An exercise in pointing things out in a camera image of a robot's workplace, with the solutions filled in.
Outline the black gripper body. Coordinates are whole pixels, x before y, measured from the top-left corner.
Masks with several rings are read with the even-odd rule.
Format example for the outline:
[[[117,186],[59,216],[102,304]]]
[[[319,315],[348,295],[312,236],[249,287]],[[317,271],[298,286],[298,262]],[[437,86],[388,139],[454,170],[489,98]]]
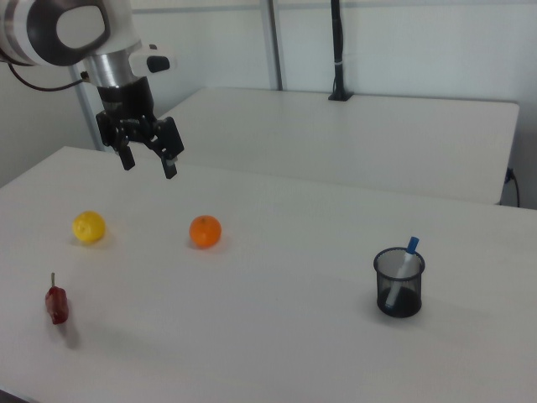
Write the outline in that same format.
[[[122,121],[136,121],[142,129],[140,134],[134,135],[134,141],[145,144],[161,157],[163,152],[149,145],[159,120],[154,115],[154,99],[148,79],[140,78],[126,86],[99,86],[97,90],[104,107],[96,116],[102,143],[116,149],[116,132],[122,128]]]

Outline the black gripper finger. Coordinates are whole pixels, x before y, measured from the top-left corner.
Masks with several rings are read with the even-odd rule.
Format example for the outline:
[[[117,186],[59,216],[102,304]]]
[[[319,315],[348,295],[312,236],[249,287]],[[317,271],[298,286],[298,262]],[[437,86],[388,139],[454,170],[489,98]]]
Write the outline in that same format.
[[[158,121],[156,129],[164,175],[167,179],[172,179],[177,174],[175,162],[185,146],[173,118]]]
[[[123,123],[106,111],[96,115],[96,122],[103,145],[112,147],[119,156],[123,168],[131,170],[135,166],[135,161],[128,145],[128,135]]]

